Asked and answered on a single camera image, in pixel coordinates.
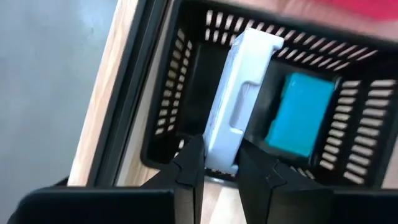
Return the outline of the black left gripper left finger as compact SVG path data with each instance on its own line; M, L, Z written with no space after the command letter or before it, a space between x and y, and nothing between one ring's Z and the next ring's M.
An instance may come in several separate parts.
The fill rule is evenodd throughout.
M177 157L141 187L149 190L142 224L200 224L205 177L205 150L195 136Z

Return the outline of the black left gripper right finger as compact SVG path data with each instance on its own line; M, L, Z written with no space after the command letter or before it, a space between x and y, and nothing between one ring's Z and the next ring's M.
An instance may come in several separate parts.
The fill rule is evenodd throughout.
M247 140L238 152L238 189L247 224L328 224L333 191Z

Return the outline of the teal plastic box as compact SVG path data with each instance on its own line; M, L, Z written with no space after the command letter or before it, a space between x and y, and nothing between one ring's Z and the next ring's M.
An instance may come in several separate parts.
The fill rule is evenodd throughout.
M265 142L281 151L309 158L334 89L332 81L302 73L288 75Z

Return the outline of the white plastic box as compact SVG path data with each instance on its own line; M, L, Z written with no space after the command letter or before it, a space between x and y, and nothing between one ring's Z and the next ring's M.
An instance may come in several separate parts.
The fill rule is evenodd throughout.
M234 39L224 63L203 138L205 167L235 174L235 158L272 54L284 39L246 29Z

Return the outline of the black plastic basket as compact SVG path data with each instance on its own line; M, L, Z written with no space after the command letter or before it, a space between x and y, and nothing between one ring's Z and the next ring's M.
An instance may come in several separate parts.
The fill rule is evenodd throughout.
M271 136L288 109L290 94L282 89L294 73L332 82L313 154L282 155L325 185L398 188L398 42L206 0L172 4L143 163L162 168L204 132L229 48L247 28L285 40L272 56L247 139L277 152Z

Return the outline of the black aluminium table frame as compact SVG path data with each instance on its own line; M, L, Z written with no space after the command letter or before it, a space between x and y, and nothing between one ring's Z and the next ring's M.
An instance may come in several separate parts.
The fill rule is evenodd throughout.
M116 184L144 81L171 2L138 2L119 60L116 88L112 91L88 176L89 187L111 187Z

